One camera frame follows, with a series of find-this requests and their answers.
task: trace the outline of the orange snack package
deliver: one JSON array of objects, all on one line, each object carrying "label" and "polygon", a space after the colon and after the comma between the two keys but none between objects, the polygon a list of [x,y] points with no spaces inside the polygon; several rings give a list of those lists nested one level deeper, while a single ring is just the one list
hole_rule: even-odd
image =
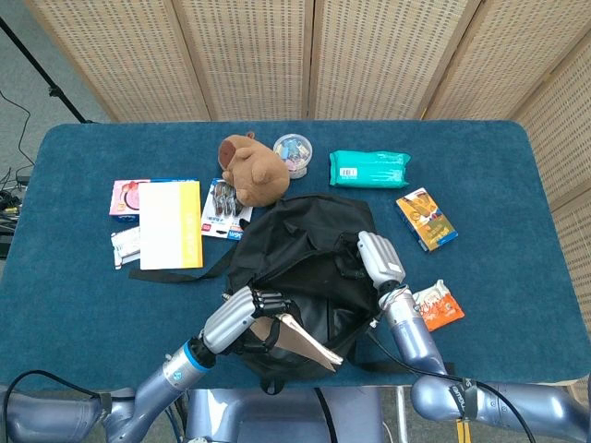
[{"label": "orange snack package", "polygon": [[413,298],[429,331],[464,317],[464,311],[443,284],[443,280],[437,280],[433,286],[413,293]]}]

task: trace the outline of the woven panel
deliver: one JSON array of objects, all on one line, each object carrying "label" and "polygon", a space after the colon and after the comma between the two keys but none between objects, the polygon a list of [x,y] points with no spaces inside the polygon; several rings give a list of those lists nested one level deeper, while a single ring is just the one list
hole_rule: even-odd
[{"label": "woven panel", "polygon": [[488,0],[429,118],[507,118],[588,26],[589,0]]},{"label": "woven panel", "polygon": [[549,202],[591,179],[591,43],[517,120],[529,134]]},{"label": "woven panel", "polygon": [[591,334],[591,201],[554,216],[583,320]]},{"label": "woven panel", "polygon": [[120,121],[209,120],[170,0],[29,0]]},{"label": "woven panel", "polygon": [[467,4],[325,0],[313,117],[415,117]]},{"label": "woven panel", "polygon": [[302,116],[302,88],[309,77],[304,29],[306,13],[312,12],[306,4],[311,5],[307,0],[175,0],[215,118]]}]

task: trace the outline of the plastic container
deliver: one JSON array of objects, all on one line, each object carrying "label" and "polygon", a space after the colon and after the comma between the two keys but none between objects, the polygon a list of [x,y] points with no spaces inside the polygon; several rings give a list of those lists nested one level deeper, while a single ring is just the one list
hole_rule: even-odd
[{"label": "plastic container", "polygon": [[308,172],[312,159],[312,144],[299,134],[286,134],[279,137],[273,151],[285,162],[291,178],[301,178]]}]

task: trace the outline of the black backpack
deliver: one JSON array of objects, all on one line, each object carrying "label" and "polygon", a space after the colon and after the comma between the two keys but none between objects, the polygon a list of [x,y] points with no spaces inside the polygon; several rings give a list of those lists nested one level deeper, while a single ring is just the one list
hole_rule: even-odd
[{"label": "black backpack", "polygon": [[[246,228],[230,263],[228,293],[247,284],[281,293],[293,302],[290,313],[298,323],[345,357],[378,314],[377,292],[357,253],[360,231],[375,232],[364,201],[332,195],[280,200]],[[278,393],[288,380],[332,374],[299,354],[265,350],[250,330],[233,350],[268,393]]]}]

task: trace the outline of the product label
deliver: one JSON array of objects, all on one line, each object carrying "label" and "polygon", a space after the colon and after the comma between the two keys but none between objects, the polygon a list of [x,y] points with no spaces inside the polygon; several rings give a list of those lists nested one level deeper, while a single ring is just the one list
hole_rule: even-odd
[{"label": "product label", "polygon": [[340,168],[339,175],[342,178],[357,178],[357,168]]}]

